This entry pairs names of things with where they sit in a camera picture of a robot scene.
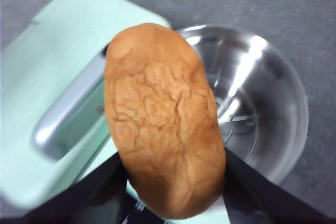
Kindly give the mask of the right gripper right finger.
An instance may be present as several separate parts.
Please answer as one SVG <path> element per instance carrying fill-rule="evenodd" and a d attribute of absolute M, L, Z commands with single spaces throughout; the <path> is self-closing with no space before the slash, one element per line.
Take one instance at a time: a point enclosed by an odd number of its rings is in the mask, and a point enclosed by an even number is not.
<path fill-rule="evenodd" d="M 223 200 L 230 223 L 335 223 L 226 149 Z"/>

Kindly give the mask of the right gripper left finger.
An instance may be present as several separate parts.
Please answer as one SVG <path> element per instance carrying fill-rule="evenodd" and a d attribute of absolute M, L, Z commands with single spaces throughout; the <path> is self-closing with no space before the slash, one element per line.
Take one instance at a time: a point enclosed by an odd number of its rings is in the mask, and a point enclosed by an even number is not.
<path fill-rule="evenodd" d="M 24 223 L 117 223 L 127 175 L 118 153 L 23 218 Z"/>

